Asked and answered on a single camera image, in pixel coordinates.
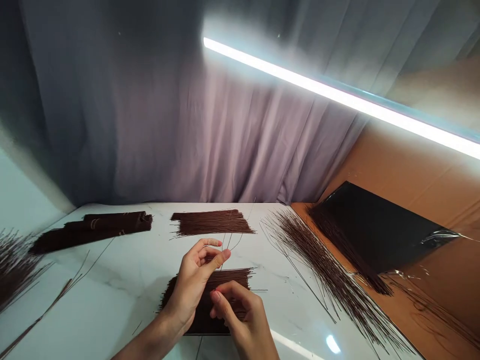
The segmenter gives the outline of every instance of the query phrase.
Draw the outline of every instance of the fluorescent light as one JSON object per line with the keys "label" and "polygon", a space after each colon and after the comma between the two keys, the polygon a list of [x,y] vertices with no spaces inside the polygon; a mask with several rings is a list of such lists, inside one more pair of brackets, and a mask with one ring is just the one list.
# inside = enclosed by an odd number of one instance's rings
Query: fluorescent light
{"label": "fluorescent light", "polygon": [[383,120],[389,124],[395,125],[411,133],[420,135],[424,138],[430,139],[436,143],[445,145],[446,147],[480,160],[480,144],[477,144],[473,141],[428,125],[424,122],[415,120],[406,115],[402,115],[389,108],[341,91],[337,88],[314,81],[308,77],[299,75],[280,66],[273,65],[267,61],[235,50],[234,48],[223,45],[207,37],[203,38],[203,44],[210,50],[225,55],[226,57],[251,66],[255,69],[261,70],[264,73],[273,75],[274,77],[285,80],[301,88],[310,90],[313,93],[319,94],[337,103],[346,105],[349,108],[373,116],[374,118]]}
{"label": "fluorescent light", "polygon": [[330,348],[332,353],[338,354],[340,352],[340,348],[337,345],[337,343],[336,343],[336,341],[335,341],[335,339],[332,335],[328,335],[326,337],[326,344],[328,345],[328,347]]}
{"label": "fluorescent light", "polygon": [[306,348],[300,346],[296,342],[294,342],[290,339],[287,339],[285,336],[280,335],[278,332],[273,331],[272,329],[270,329],[270,332],[271,332],[271,337],[274,340],[277,340],[279,343],[285,345],[287,348],[292,349],[297,354],[300,354],[300,355],[302,355],[303,357],[305,357],[309,360],[325,360],[325,359],[321,358],[320,356],[315,355],[313,352],[308,351]]}

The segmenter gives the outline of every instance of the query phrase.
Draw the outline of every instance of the white marble table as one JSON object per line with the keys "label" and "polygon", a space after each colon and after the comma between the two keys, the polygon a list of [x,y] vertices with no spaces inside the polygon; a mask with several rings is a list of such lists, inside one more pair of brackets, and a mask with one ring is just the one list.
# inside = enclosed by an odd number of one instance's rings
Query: white marble table
{"label": "white marble table", "polygon": [[[176,230],[174,212],[198,212],[237,208],[257,234],[244,234],[224,269],[255,267],[250,280],[259,291],[281,359],[376,359],[370,343],[354,324],[340,314],[334,324],[287,259],[267,241],[259,221],[269,211],[290,210],[281,204],[145,203],[128,206],[83,206],[52,228],[78,221],[89,213],[124,213],[145,210],[153,215],[151,231],[115,238],[91,271],[35,326],[7,356],[16,359],[110,359],[154,317],[167,282],[178,272],[180,261],[200,236],[170,240]],[[222,240],[223,234],[211,234]],[[225,245],[230,234],[225,236]],[[240,234],[231,236],[233,248]],[[46,257],[54,265],[40,282],[0,315],[0,351],[31,325],[52,303],[64,284],[83,267],[87,270],[110,239],[58,251]],[[312,272],[298,264],[304,278]],[[333,337],[340,352],[327,344]],[[388,355],[375,346],[381,359]],[[402,359],[420,355],[399,352]],[[237,359],[229,336],[184,336],[166,359]]]}

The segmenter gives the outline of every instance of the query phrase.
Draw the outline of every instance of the incense stick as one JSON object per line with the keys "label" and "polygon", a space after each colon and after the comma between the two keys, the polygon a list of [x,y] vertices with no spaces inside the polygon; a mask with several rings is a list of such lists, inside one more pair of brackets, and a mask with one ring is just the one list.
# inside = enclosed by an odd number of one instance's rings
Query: incense stick
{"label": "incense stick", "polygon": [[[395,331],[395,327],[387,315],[344,270],[343,266],[301,218],[289,211],[276,212],[266,219],[264,225],[270,236],[276,241],[274,246],[287,259],[290,258],[289,251],[292,251],[305,260],[324,285],[324,291],[339,320],[340,317],[335,308],[338,305],[360,333],[372,344],[380,345],[387,353],[388,344],[394,350],[399,349],[413,353],[405,339]],[[324,308],[332,317],[330,309],[326,306],[325,298],[323,303],[325,304]]]}
{"label": "incense stick", "polygon": [[43,233],[34,242],[30,252],[48,254],[116,236],[149,231],[152,221],[152,215],[145,211],[87,214],[83,221],[67,222],[63,228]]}
{"label": "incense stick", "polygon": [[28,253],[30,240],[17,232],[0,232],[0,314],[51,266],[37,268],[42,257]]}
{"label": "incense stick", "polygon": [[342,229],[335,220],[318,204],[308,210],[316,227],[336,246],[346,259],[355,267],[359,274],[377,293],[382,295],[393,294],[392,289],[384,283],[382,278],[368,265],[350,244]]}
{"label": "incense stick", "polygon": [[[210,317],[210,310],[212,309],[213,303],[210,299],[210,292],[215,290],[218,286],[229,281],[236,281],[243,287],[250,290],[249,279],[252,277],[252,270],[254,268],[240,268],[232,270],[216,270],[212,273],[208,279],[203,294],[200,298],[200,302],[195,311],[195,318],[190,326],[190,329],[185,333],[186,335],[229,335],[229,328],[225,326],[223,320]],[[168,303],[170,297],[172,296],[175,284],[177,283],[177,276],[173,277],[167,285],[165,292],[163,293],[163,298],[159,310],[161,311]],[[233,309],[233,312],[236,316],[243,320],[246,312],[241,304],[237,303],[234,299],[229,300],[230,305]]]}
{"label": "incense stick", "polygon": [[205,212],[175,212],[172,221],[180,221],[177,238],[218,233],[255,234],[238,209],[205,211]]}

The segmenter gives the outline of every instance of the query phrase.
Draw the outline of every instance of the finger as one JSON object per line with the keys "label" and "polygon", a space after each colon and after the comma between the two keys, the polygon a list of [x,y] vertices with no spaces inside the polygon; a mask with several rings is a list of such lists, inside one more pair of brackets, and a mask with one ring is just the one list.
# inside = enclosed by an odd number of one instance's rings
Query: finger
{"label": "finger", "polygon": [[187,252],[187,254],[195,254],[198,253],[200,250],[203,249],[205,246],[222,246],[222,242],[220,240],[214,239],[214,238],[204,238],[198,240],[198,242],[193,245],[193,247]]}
{"label": "finger", "polygon": [[213,302],[213,306],[216,309],[217,318],[225,319],[225,323],[229,328],[234,329],[241,324],[237,315],[235,315],[234,311],[232,310],[228,300],[222,295],[221,292],[212,291],[210,297],[211,301]]}
{"label": "finger", "polygon": [[232,255],[232,252],[228,249],[225,249],[219,254],[217,254],[212,259],[212,261],[203,265],[200,269],[203,271],[204,278],[208,279],[210,275],[212,275],[212,273],[215,271],[215,269],[218,269],[219,267],[221,267],[231,255]]}
{"label": "finger", "polygon": [[240,300],[245,310],[249,311],[252,309],[253,299],[256,295],[235,280],[219,285],[215,290],[222,293],[227,299],[235,298]]}
{"label": "finger", "polygon": [[220,250],[218,249],[214,249],[212,247],[209,247],[209,246],[205,246],[203,249],[201,249],[199,252],[198,252],[198,257],[200,259],[203,259],[205,258],[206,256],[209,256],[211,258],[214,258],[215,256],[217,256],[218,254],[220,254]]}

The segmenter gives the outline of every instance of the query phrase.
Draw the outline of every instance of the curtain fold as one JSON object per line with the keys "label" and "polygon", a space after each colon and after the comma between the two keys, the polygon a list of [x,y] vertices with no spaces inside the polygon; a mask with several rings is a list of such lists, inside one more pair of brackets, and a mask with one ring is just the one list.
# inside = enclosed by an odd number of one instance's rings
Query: curtain fold
{"label": "curtain fold", "polygon": [[[320,197],[368,117],[203,49],[204,33],[383,96],[400,72],[453,61],[479,25],[476,13],[461,21],[471,9],[453,0],[22,0],[22,9],[47,141],[76,205]],[[446,9],[455,26],[436,31]]]}

